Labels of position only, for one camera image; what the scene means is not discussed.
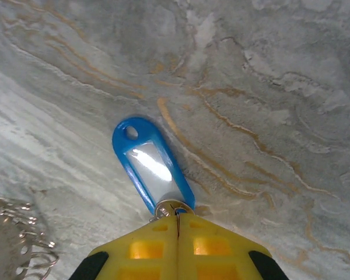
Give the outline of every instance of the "blue key tag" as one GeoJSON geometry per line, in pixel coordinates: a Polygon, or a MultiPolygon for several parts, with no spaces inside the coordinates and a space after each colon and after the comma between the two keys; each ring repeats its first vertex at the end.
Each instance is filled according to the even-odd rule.
{"type": "Polygon", "coordinates": [[[179,200],[194,209],[194,194],[158,128],[132,117],[113,133],[113,149],[149,211],[162,200],[179,200]]]}

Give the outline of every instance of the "key tag hole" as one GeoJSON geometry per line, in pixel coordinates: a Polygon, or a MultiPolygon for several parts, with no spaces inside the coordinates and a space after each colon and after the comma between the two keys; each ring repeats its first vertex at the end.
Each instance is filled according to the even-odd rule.
{"type": "Polygon", "coordinates": [[[125,134],[126,137],[130,140],[137,140],[139,137],[138,131],[132,126],[129,126],[125,129],[125,134]]]}

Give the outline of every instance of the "rectangular cutout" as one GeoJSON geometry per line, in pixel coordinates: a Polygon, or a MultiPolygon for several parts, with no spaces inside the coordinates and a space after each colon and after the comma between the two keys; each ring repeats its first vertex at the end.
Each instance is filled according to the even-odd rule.
{"type": "Polygon", "coordinates": [[[233,264],[198,264],[197,280],[241,280],[233,264]]]}
{"type": "Polygon", "coordinates": [[[221,237],[196,237],[193,240],[193,253],[202,256],[230,256],[229,242],[221,237]]]}
{"type": "Polygon", "coordinates": [[[160,268],[122,268],[117,280],[159,280],[160,268]]]}
{"type": "Polygon", "coordinates": [[[129,258],[162,258],[163,242],[143,240],[137,241],[130,245],[129,258]]]}

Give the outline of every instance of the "marble surface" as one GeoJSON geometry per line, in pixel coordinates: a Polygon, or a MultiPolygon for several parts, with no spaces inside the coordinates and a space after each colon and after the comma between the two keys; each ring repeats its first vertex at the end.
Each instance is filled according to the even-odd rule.
{"type": "Polygon", "coordinates": [[[0,194],[47,222],[50,279],[150,218],[111,149],[133,114],[201,216],[350,279],[350,0],[1,0],[0,194]]]}

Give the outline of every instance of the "stone floor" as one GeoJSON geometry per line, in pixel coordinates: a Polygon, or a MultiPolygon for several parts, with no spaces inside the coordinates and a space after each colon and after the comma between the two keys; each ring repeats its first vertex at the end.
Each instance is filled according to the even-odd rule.
{"type": "Polygon", "coordinates": [[[0,194],[47,222],[50,279],[150,218],[111,148],[133,114],[201,216],[350,279],[350,0],[1,0],[0,194]]]}

